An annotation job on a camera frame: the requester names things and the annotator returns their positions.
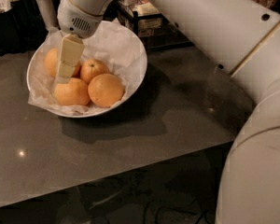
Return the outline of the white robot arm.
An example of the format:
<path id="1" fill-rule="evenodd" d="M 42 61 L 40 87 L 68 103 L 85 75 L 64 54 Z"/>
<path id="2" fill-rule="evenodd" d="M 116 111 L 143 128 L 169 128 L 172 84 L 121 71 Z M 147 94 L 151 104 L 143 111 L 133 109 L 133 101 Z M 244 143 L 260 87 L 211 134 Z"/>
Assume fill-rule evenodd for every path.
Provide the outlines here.
<path id="1" fill-rule="evenodd" d="M 60 27 L 93 35 L 111 1 L 61 0 Z M 280 15 L 251 0 L 148 1 L 256 104 L 226 159 L 216 224 L 280 224 Z"/>

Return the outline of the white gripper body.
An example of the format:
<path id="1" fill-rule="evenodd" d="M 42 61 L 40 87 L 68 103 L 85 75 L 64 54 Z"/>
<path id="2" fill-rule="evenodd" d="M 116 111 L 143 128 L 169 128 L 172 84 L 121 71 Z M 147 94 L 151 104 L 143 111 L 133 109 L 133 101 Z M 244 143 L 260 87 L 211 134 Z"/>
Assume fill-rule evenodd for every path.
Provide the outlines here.
<path id="1" fill-rule="evenodd" d="M 61 0 L 57 20 L 61 30 L 80 38 L 91 37 L 102 21 L 102 16 L 92 16 L 75 6 L 70 0 Z"/>

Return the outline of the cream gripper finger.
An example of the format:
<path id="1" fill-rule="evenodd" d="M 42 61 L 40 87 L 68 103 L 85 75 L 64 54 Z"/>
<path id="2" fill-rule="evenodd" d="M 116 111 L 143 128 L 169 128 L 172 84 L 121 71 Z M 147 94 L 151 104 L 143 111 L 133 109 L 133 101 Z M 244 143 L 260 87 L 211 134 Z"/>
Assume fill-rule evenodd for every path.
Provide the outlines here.
<path id="1" fill-rule="evenodd" d="M 55 78 L 57 83 L 66 84 L 69 82 L 84 48 L 82 39 L 77 35 L 66 35 L 62 39 Z"/>

